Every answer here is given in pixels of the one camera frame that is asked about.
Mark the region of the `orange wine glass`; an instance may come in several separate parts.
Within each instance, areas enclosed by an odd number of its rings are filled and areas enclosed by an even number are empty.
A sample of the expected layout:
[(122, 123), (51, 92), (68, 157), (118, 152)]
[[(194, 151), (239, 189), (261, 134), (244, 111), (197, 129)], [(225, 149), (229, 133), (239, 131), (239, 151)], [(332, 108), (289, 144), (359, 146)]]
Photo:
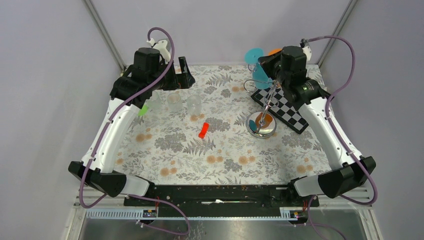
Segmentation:
[(281, 51), (282, 51), (281, 48), (276, 48), (276, 49), (271, 50), (267, 55), (271, 56), (271, 55), (279, 54)]

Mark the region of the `blue wine glass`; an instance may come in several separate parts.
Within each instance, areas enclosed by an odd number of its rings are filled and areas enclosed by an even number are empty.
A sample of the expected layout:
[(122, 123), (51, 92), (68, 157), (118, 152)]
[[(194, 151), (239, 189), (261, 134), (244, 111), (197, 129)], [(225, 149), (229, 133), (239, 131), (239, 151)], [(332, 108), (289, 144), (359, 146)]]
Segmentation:
[(272, 79), (267, 76), (259, 64), (259, 58), (263, 56), (264, 51), (261, 48), (252, 48), (244, 55), (244, 61), (252, 72), (252, 80), (258, 90), (265, 90), (273, 85)]

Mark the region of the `clear wine glass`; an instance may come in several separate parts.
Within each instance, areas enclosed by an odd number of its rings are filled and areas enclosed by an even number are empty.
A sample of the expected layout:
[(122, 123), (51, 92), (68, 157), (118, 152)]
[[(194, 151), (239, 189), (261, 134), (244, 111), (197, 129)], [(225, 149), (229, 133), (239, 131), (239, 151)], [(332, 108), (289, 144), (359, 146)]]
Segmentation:
[(192, 95), (187, 99), (187, 112), (190, 116), (198, 117), (202, 111), (202, 100), (199, 95)]
[(149, 99), (145, 101), (147, 107), (151, 111), (158, 111), (162, 108), (162, 99), (158, 91), (153, 91)]
[(183, 109), (182, 97), (177, 92), (167, 96), (167, 104), (170, 112), (179, 112)]

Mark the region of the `green wine glass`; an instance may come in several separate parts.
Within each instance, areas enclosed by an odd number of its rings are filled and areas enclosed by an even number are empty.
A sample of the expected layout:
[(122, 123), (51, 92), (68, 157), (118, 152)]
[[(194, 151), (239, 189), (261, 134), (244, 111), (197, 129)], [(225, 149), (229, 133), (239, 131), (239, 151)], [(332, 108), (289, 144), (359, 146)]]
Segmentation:
[(142, 108), (138, 112), (138, 116), (143, 116), (149, 111), (149, 107), (147, 105), (143, 105)]

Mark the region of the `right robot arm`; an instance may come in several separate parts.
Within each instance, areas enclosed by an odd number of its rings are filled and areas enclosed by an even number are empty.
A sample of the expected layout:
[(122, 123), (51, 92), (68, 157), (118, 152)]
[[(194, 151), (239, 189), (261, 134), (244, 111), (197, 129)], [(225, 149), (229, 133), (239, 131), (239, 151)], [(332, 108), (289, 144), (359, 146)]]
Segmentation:
[(364, 157), (342, 130), (330, 111), (330, 94), (307, 76), (307, 61), (300, 46), (286, 46), (258, 58), (265, 74), (279, 83), (283, 96), (311, 127), (331, 168), (326, 173), (292, 180), (286, 198), (293, 206), (301, 205), (307, 196), (343, 196), (368, 181), (376, 167), (375, 160)]

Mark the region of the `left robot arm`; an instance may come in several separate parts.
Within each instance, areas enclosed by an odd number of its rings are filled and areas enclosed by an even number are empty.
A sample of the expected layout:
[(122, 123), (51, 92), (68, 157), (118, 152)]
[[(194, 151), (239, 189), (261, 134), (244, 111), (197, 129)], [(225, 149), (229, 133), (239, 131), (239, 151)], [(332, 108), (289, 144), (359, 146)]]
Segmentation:
[(87, 153), (80, 161), (71, 161), (68, 171), (84, 184), (110, 197), (136, 195), (144, 206), (152, 204), (155, 192), (151, 182), (115, 170), (115, 158), (121, 143), (146, 100), (153, 91), (189, 89), (196, 81), (186, 58), (178, 57), (180, 73), (173, 63), (165, 63), (159, 50), (139, 48), (133, 64), (113, 84), (103, 123)]

